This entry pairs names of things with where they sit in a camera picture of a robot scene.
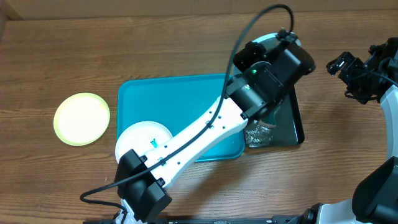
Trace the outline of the green scrubbing sponge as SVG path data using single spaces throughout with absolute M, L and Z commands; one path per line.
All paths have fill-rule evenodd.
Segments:
M 268 128 L 274 128 L 277 125 L 277 121 L 276 121 L 276 114 L 278 113 L 279 108 L 276 108 L 274 110 L 272 110 L 267 117 L 265 117 L 262 122 L 264 123 L 264 126 L 268 127 Z

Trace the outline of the light blue plate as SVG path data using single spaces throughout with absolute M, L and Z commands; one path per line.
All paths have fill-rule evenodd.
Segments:
M 275 76 L 278 76 L 280 73 L 292 73 L 293 70 L 302 64 L 302 48 L 301 45 L 297 45 L 295 42 L 289 42 L 286 40 L 278 41 L 275 37 L 275 33 L 266 34 L 260 36 L 250 42 L 261 43 L 267 50 L 275 47 L 279 43 L 285 42 L 286 49 L 279 55 L 279 57 L 273 63 L 269 62 L 258 62 L 249 67 L 244 72 L 240 72 L 233 64 L 233 76 L 237 77 L 240 74 L 244 74 L 248 72 L 250 74 L 254 74 L 254 70 L 260 70 L 262 68 L 266 68 L 270 70 Z

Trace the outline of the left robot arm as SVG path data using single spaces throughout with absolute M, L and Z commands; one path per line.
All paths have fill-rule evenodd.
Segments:
M 311 73 L 315 62 L 296 41 L 281 40 L 266 49 L 248 42 L 235 50 L 222 94 L 192 124 L 154 147 L 149 128 L 135 124 L 117 140 L 115 183 L 121 198 L 118 223 L 145 223 L 171 202 L 167 190 L 199 157 L 248 124 L 266 117 L 279 106 L 295 83 Z

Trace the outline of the pink white plate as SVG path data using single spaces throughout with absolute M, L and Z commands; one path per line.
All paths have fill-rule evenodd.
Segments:
M 117 163 L 120 158 L 133 149 L 139 156 L 171 140 L 172 133 L 155 121 L 141 121 L 125 129 L 118 137 L 115 147 Z

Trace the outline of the yellow-green plate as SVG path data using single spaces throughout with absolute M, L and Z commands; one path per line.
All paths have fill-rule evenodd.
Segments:
M 109 106 L 102 97 L 93 93 L 77 93 L 57 108 L 53 128 L 65 144 L 85 146 L 104 134 L 110 117 Z

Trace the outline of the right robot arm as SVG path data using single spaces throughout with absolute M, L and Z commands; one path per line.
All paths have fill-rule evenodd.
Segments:
M 304 223 L 397 222 L 397 39 L 369 53 L 332 60 L 328 72 L 346 88 L 322 83 L 305 103 L 314 145 L 294 160 L 295 195 L 284 205 L 305 209 Z

